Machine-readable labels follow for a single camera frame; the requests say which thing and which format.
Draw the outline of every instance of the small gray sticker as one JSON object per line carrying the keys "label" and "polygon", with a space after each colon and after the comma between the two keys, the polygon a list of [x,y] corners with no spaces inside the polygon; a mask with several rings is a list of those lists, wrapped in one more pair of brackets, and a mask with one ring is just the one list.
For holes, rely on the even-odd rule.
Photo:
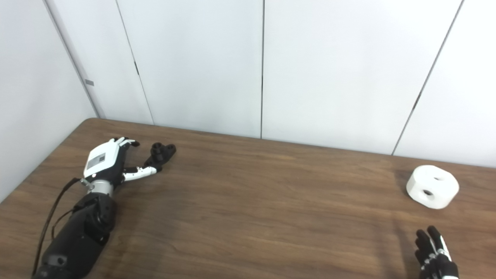
{"label": "small gray sticker", "polygon": [[105,161],[105,153],[102,153],[98,156],[96,156],[95,158],[91,159],[88,161],[88,166],[86,167],[86,169],[90,169],[96,165],[98,165],[99,163],[101,162],[104,162]]}

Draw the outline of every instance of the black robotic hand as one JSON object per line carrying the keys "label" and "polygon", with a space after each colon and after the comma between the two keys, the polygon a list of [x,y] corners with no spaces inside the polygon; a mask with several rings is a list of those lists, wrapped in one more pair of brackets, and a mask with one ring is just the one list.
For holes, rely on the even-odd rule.
{"label": "black robotic hand", "polygon": [[458,267],[451,260],[446,243],[434,226],[417,231],[415,256],[420,263],[419,279],[459,279]]}

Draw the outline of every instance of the white cylindrical object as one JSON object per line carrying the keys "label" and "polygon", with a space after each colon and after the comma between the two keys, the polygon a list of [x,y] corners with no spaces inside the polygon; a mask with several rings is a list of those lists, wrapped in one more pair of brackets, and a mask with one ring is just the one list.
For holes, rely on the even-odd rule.
{"label": "white cylindrical object", "polygon": [[417,167],[406,184],[412,199],[432,209],[448,206],[459,189],[451,173],[432,165]]}

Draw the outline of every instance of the black fingertip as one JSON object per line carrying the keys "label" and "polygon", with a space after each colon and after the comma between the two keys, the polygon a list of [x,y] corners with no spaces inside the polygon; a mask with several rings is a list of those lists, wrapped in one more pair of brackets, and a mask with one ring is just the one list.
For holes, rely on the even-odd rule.
{"label": "black fingertip", "polygon": [[422,234],[425,234],[425,232],[421,229],[417,230],[417,232],[415,233],[417,235],[417,237],[421,237]]}
{"label": "black fingertip", "polygon": [[427,232],[429,233],[429,235],[431,237],[440,237],[441,236],[441,233],[439,233],[439,231],[434,226],[429,226],[427,228]]}

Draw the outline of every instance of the panel seam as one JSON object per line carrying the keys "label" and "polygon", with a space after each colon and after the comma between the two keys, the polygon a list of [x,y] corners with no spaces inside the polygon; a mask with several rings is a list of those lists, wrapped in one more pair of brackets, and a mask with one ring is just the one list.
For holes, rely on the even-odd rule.
{"label": "panel seam", "polygon": [[260,85],[260,138],[262,139],[263,131],[263,58],[265,52],[265,0],[262,3],[262,78]]}
{"label": "panel seam", "polygon": [[54,24],[55,30],[57,31],[57,34],[59,35],[59,38],[60,38],[60,40],[62,42],[62,45],[63,45],[63,47],[65,49],[65,52],[69,56],[69,60],[70,60],[70,62],[72,64],[72,66],[74,67],[74,71],[76,72],[76,75],[77,75],[77,77],[79,79],[79,82],[81,82],[81,86],[83,87],[83,90],[86,93],[86,97],[88,98],[88,101],[90,102],[90,105],[93,108],[93,111],[95,112],[96,117],[97,118],[102,118],[100,116],[100,113],[98,113],[98,110],[96,109],[95,102],[93,101],[93,99],[91,98],[90,93],[88,92],[88,88],[86,88],[84,79],[81,76],[81,72],[79,72],[79,69],[77,68],[76,63],[74,62],[74,58],[72,57],[72,55],[70,53],[69,47],[67,47],[67,43],[66,43],[64,37],[62,36],[62,33],[61,33],[60,29],[59,29],[59,26],[57,25],[57,22],[55,21],[54,15],[53,15],[52,11],[50,10],[50,6],[48,5],[47,0],[43,0],[43,4],[45,4],[45,8],[47,9],[47,13],[48,13],[50,19],[52,20],[52,23]]}
{"label": "panel seam", "polygon": [[124,33],[125,33],[125,38],[127,40],[127,44],[129,45],[129,49],[131,50],[132,60],[134,62],[134,66],[136,67],[136,72],[138,73],[139,83],[141,84],[141,90],[143,90],[143,96],[145,97],[146,106],[148,107],[148,112],[150,113],[150,117],[152,119],[152,124],[155,125],[155,120],[153,119],[152,110],[150,109],[150,103],[148,102],[148,98],[147,98],[146,92],[145,92],[145,87],[143,86],[143,80],[141,80],[141,75],[139,74],[138,65],[136,63],[136,59],[134,58],[134,52],[132,51],[131,41],[129,41],[129,36],[127,35],[127,30],[125,28],[123,15],[121,13],[121,7],[119,6],[119,2],[117,0],[116,0],[116,5],[117,5],[117,10],[119,11],[119,16],[121,17],[121,22],[123,24],[123,28],[124,28]]}
{"label": "panel seam", "polygon": [[448,31],[446,32],[446,35],[444,36],[444,39],[441,43],[441,46],[439,47],[439,50],[437,51],[437,54],[434,58],[433,64],[431,65],[431,68],[429,69],[429,72],[427,73],[427,77],[424,80],[424,84],[422,84],[422,88],[420,89],[419,95],[417,96],[417,99],[415,100],[415,103],[413,104],[412,110],[410,111],[410,114],[408,115],[408,118],[405,122],[405,125],[403,126],[403,129],[401,130],[400,136],[399,136],[398,140],[396,141],[393,152],[391,153],[392,156],[394,156],[394,153],[396,152],[396,149],[398,148],[398,145],[399,145],[401,139],[403,138],[403,134],[405,133],[406,127],[408,126],[408,123],[410,122],[410,119],[412,118],[413,112],[414,112],[415,108],[417,107],[417,104],[419,103],[420,97],[422,96],[422,93],[424,92],[426,84],[429,81],[429,78],[431,77],[433,69],[437,63],[437,60],[439,59],[439,55],[441,54],[441,51],[444,48],[446,41],[448,40],[448,36],[451,32],[451,29],[453,28],[453,25],[455,24],[456,18],[458,17],[458,14],[460,13],[460,10],[461,10],[464,2],[465,2],[465,0],[462,0],[460,2],[460,6],[458,6],[458,9],[456,10],[455,16],[453,17],[453,20],[451,21],[451,24],[449,25]]}

